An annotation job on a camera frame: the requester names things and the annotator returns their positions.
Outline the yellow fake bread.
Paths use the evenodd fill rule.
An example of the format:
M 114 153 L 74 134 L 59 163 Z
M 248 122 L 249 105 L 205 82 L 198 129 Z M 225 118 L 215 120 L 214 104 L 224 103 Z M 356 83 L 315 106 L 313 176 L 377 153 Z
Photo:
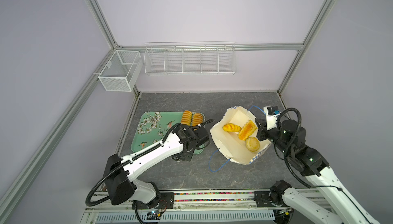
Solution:
M 181 124 L 190 126 L 191 122 L 192 122 L 192 112 L 189 110 L 185 110 L 182 114 Z
M 238 133 L 238 138 L 242 141 L 246 141 L 255 131 L 257 126 L 251 120 L 249 120 Z

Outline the yellow fake bread loaf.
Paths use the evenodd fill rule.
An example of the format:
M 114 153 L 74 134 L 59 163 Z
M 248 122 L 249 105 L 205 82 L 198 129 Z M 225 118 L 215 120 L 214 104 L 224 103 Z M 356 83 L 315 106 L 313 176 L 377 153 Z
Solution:
M 192 117 L 192 126 L 198 126 L 204 121 L 204 115 L 202 113 L 194 113 Z

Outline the round yellow fake bun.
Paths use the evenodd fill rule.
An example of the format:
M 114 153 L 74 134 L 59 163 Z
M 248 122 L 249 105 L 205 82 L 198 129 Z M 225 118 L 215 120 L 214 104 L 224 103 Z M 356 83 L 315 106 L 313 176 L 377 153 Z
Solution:
M 259 151 L 260 150 L 260 141 L 256 137 L 248 137 L 245 140 L 246 148 L 251 151 Z

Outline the small striped yellow bread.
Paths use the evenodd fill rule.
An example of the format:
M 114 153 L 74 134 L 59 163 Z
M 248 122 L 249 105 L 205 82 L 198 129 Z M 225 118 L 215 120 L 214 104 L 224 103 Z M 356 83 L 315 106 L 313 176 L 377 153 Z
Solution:
M 225 124 L 222 127 L 222 129 L 226 132 L 229 132 L 229 133 L 238 133 L 242 130 L 242 128 L 240 126 L 233 124 L 233 123 Z

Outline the checkered paper bag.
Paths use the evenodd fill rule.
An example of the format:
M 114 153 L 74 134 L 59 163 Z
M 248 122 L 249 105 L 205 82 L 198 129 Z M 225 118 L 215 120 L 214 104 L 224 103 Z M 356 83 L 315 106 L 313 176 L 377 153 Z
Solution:
M 221 121 L 216 123 L 210 130 L 212 140 L 219 152 L 234 163 L 249 165 L 261 157 L 272 145 L 269 140 L 260 141 L 260 149 L 250 151 L 246 142 L 238 138 L 238 132 L 226 132 L 223 126 L 232 123 L 243 127 L 247 122 L 254 122 L 255 115 L 241 106 L 231 107 L 226 110 Z

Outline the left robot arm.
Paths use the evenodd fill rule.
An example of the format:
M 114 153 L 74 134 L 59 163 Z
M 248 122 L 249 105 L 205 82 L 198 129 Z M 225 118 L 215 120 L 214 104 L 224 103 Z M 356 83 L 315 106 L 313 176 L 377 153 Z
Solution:
M 97 206 L 108 200 L 116 206 L 131 200 L 147 209 L 157 207 L 165 196 L 155 183 L 140 181 L 138 177 L 166 158 L 191 161 L 194 151 L 208 145 L 209 141 L 209 132 L 203 124 L 188 126 L 177 123 L 163 139 L 151 146 L 123 157 L 117 154 L 110 156 L 103 177 L 86 197 L 86 206 Z

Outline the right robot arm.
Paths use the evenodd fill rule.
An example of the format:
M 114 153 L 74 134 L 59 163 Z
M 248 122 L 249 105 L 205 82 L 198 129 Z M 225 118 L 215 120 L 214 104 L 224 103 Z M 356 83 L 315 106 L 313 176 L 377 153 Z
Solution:
M 348 192 L 321 153 L 305 144 L 306 131 L 300 120 L 285 120 L 280 123 L 270 116 L 265 124 L 258 119 L 255 122 L 258 127 L 257 138 L 267 139 L 282 150 L 289 171 L 292 174 L 297 171 L 305 177 L 305 181 L 298 181 L 306 188 L 321 193 L 331 210 L 308 199 L 283 180 L 270 188 L 268 196 L 256 195 L 256 201 L 263 199 L 276 207 L 287 206 L 315 224 L 378 223 Z

